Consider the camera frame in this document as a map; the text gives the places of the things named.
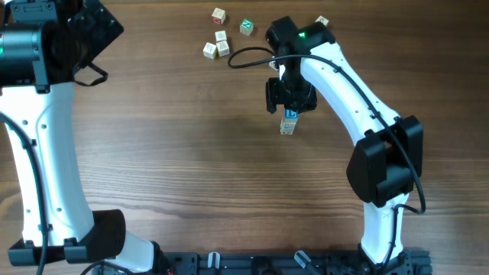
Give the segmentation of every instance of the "wooden table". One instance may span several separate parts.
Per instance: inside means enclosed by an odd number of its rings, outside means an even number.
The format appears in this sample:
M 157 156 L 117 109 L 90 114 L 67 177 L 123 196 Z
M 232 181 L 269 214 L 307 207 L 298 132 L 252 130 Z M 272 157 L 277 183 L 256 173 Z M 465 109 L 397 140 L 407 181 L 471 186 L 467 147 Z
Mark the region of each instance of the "wooden table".
M 109 81 L 76 88 L 76 152 L 92 209 L 121 209 L 128 230 L 165 251 L 355 249 L 363 205 L 345 176 L 353 146 L 325 100 L 282 136 L 281 114 L 268 114 L 264 100 L 277 74 L 202 55 L 215 31 L 226 30 L 232 50 L 266 46 L 273 20 L 290 15 L 302 27 L 324 15 L 371 89 L 425 127 L 428 211 L 405 216 L 403 243 L 430 250 L 438 274 L 488 272 L 487 2 L 123 2 L 108 8 L 125 33 L 96 60 Z M 221 27 L 210 18 L 216 6 L 228 14 Z M 239 33 L 242 18 L 255 23 L 251 37 Z M 33 274 L 8 263 L 23 209 L 0 129 L 0 273 Z M 415 192 L 410 204 L 419 206 Z M 46 274 L 84 267 L 58 263 Z

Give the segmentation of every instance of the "wooden surface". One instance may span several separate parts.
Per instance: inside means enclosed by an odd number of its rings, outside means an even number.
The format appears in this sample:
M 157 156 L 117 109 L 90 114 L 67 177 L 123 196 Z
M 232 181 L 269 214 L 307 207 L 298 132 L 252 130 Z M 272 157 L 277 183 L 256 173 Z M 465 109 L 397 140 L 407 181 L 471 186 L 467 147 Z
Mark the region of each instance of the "wooden surface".
M 225 25 L 212 10 L 226 10 Z M 233 50 L 266 46 L 272 20 L 326 16 L 348 61 L 376 94 L 425 127 L 428 211 L 407 214 L 406 247 L 431 251 L 437 274 L 489 273 L 489 8 L 486 1 L 301 1 L 113 4 L 125 33 L 97 60 L 111 73 L 77 87 L 74 134 L 93 209 L 120 208 L 128 229 L 165 251 L 355 249 L 362 202 L 345 169 L 353 146 L 319 99 L 296 133 L 266 112 L 267 64 L 230 70 L 202 55 L 226 30 Z M 239 22 L 255 23 L 251 37 Z M 236 62 L 267 57 L 250 53 Z M 87 72 L 77 77 L 89 81 Z M 0 273 L 21 237 L 18 177 L 0 128 Z M 410 204 L 418 206 L 414 192 Z M 46 274 L 78 274 L 58 263 Z

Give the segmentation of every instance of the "wood grain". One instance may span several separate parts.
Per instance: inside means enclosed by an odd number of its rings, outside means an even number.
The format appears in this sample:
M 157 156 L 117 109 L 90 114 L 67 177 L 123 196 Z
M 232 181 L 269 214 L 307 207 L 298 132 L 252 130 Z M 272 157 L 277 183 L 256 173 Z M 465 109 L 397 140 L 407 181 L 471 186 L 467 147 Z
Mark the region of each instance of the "wood grain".
M 122 3 L 124 0 L 112 0 Z M 212 24 L 219 6 L 228 17 Z M 74 134 L 93 209 L 120 208 L 128 229 L 165 251 L 351 248 L 362 203 L 345 176 L 353 151 L 319 100 L 292 136 L 265 109 L 267 64 L 230 70 L 202 55 L 214 32 L 231 49 L 266 46 L 270 23 L 330 20 L 349 63 L 390 107 L 425 127 L 428 211 L 406 215 L 403 243 L 432 253 L 437 274 L 489 268 L 489 7 L 483 1 L 166 2 L 110 4 L 125 33 L 97 60 L 111 73 L 76 88 Z M 251 37 L 239 21 L 255 23 Z M 236 63 L 267 57 L 249 53 Z M 81 72 L 89 81 L 95 75 Z M 22 204 L 10 144 L 0 128 L 0 273 L 21 237 Z M 410 204 L 419 205 L 415 194 Z M 58 263 L 46 274 L 78 274 Z

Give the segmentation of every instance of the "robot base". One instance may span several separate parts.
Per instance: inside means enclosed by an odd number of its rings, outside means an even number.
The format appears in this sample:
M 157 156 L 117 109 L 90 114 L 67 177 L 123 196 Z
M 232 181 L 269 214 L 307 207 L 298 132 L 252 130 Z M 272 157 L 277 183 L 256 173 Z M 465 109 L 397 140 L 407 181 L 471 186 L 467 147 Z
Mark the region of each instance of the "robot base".
M 168 275 L 359 275 L 375 274 L 368 265 L 361 264 L 358 251 L 333 251 L 326 254 L 306 255 L 306 262 L 295 254 L 223 254 L 166 253 L 173 270 Z M 386 272 L 390 275 L 430 275 L 431 258 L 428 251 L 402 253 L 397 267 Z M 121 275 L 110 267 L 96 267 L 92 275 Z

